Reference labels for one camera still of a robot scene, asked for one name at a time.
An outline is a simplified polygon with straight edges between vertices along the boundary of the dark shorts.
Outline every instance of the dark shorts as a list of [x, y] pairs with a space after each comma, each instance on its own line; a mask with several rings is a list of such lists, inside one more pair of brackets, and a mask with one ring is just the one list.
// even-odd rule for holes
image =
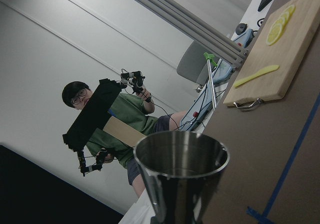
[[[153, 127], [153, 132], [155, 133], [160, 131], [168, 131], [171, 115], [172, 114], [159, 117]], [[137, 162], [134, 158], [128, 161], [128, 163], [126, 164], [126, 169], [127, 169], [129, 184], [132, 186], [132, 182], [140, 174]]]

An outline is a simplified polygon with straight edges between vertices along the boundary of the t-shirt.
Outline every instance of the t-shirt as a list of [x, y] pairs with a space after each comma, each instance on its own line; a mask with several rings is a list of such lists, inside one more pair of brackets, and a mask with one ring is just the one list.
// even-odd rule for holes
[[[157, 118], [147, 116], [144, 108], [144, 102], [141, 98], [120, 93], [113, 102], [109, 113], [144, 135], [148, 135], [153, 132]], [[86, 146], [94, 156], [101, 148], [106, 148], [124, 168], [127, 168], [127, 161], [134, 156], [132, 147], [99, 128], [94, 131]]]

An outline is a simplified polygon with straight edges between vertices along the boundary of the wooden cutting board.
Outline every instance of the wooden cutting board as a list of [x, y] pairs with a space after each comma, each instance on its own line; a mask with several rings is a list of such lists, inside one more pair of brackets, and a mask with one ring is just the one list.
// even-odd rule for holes
[[[286, 24], [282, 36], [275, 44], [268, 46], [266, 39], [270, 27], [291, 4], [295, 4], [296, 10]], [[320, 0], [290, 0], [264, 22], [265, 26], [236, 81], [272, 64], [278, 64], [280, 67], [277, 71], [260, 76], [237, 88], [232, 85], [223, 102], [227, 106], [234, 106], [233, 102], [244, 104], [256, 101], [257, 98], [270, 101], [285, 96], [320, 23]]]

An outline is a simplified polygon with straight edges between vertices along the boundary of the person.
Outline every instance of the person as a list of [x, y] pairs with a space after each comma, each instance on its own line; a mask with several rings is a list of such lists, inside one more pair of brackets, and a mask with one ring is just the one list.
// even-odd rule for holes
[[[64, 87], [62, 100], [67, 106], [82, 110], [92, 94], [93, 92], [86, 83], [74, 81]], [[155, 111], [153, 100], [146, 102], [149, 97], [151, 97], [151, 94], [145, 88], [141, 93], [135, 95], [120, 93], [106, 112], [144, 135], [159, 131], [177, 130], [178, 124], [186, 111], [164, 115], [159, 118], [149, 116], [148, 114]], [[137, 196], [140, 197], [145, 185], [134, 159], [132, 147], [100, 129], [94, 131], [86, 146], [93, 156], [98, 155], [102, 149], [106, 149], [108, 155], [104, 163], [110, 163], [114, 158], [117, 158], [118, 162], [127, 169], [128, 182]]]

